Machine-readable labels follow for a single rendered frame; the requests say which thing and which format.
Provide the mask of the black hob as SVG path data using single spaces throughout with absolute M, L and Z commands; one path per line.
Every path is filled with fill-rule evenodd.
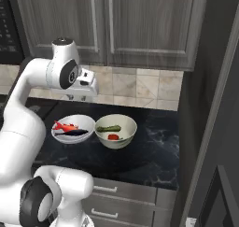
M 59 103 L 59 100 L 29 97 L 26 101 L 26 107 L 44 120 Z

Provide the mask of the red fish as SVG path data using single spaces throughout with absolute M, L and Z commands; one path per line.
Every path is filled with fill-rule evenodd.
M 63 130 L 65 133 L 77 130 L 78 126 L 74 125 L 72 123 L 70 124 L 65 124 L 65 123 L 60 123 L 58 121 L 55 122 L 55 125 L 53 127 L 53 130 Z

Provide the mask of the black microwave oven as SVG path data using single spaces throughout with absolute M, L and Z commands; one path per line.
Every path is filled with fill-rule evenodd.
M 0 64 L 20 64 L 24 59 L 9 0 L 0 0 Z

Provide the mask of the grey wood cupboard door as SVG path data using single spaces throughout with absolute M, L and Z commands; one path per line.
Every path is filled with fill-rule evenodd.
M 114 46 L 110 51 L 105 0 L 107 61 L 113 66 L 194 69 L 206 0 L 113 0 Z
M 51 42 L 75 41 L 82 64 L 105 63 L 104 0 L 95 0 L 99 51 L 94 51 L 91 0 L 17 0 L 30 53 L 50 58 Z

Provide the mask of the grey drawer front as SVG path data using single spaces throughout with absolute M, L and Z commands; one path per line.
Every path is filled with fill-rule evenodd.
M 131 200 L 134 202 L 146 203 L 155 205 L 156 188 L 137 185 L 132 183 L 120 182 L 115 180 L 94 178 L 94 186 L 103 186 L 108 188 L 118 187 L 117 192 L 102 192 L 93 190 L 95 193 L 101 193 L 111 196 L 116 196 L 121 199 Z
M 153 211 L 140 204 L 93 194 L 84 199 L 82 205 L 85 212 L 98 226 L 151 227 L 152 225 Z M 117 219 L 111 219 L 93 215 L 92 208 L 110 214 L 119 213 L 119 216 Z

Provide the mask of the white bowl with vegetables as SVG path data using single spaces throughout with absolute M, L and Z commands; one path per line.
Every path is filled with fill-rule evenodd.
M 114 126 L 119 125 L 121 130 L 119 132 L 106 132 L 106 133 L 99 133 L 96 131 L 98 126 Z M 99 138 L 100 142 L 109 149 L 123 149 L 128 146 L 137 131 L 137 124 L 129 116 L 122 115 L 122 114 L 110 114 L 103 116 L 100 118 L 94 127 L 94 132 L 96 133 L 97 137 Z M 107 137 L 110 134 L 115 134 L 119 136 L 119 140 L 108 140 Z

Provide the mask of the dark blue fish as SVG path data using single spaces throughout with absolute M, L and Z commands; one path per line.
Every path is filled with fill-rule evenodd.
M 76 130 L 71 130 L 71 131 L 63 132 L 63 133 L 55 133 L 55 135 L 81 136 L 81 135 L 87 134 L 88 132 L 89 132 L 88 130 L 76 129 Z

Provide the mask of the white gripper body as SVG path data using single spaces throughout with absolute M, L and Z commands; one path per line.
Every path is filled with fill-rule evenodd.
M 66 90 L 52 89 L 55 93 L 69 94 L 76 96 L 97 96 L 99 93 L 99 87 L 96 82 L 93 82 L 91 86 L 86 87 L 70 87 Z

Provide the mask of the dark grey fridge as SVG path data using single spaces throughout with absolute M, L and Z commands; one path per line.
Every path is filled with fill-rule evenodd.
M 239 0 L 206 0 L 194 70 L 183 76 L 178 104 L 178 191 L 170 227 L 179 227 Z

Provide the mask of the white bowl with fish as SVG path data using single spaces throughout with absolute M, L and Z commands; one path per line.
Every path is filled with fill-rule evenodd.
M 78 144 L 81 142 L 86 141 L 89 139 L 93 132 L 94 132 L 94 126 L 95 121 L 89 116 L 86 115 L 71 115 L 66 116 L 64 118 L 61 118 L 57 120 L 60 123 L 65 124 L 74 124 L 78 126 L 78 129 L 88 130 L 89 132 L 87 134 L 81 135 L 81 136 L 69 136 L 69 135 L 55 135 L 55 133 L 63 133 L 63 130 L 53 130 L 53 127 L 55 125 L 55 122 L 51 128 L 51 135 L 59 142 L 63 144 Z

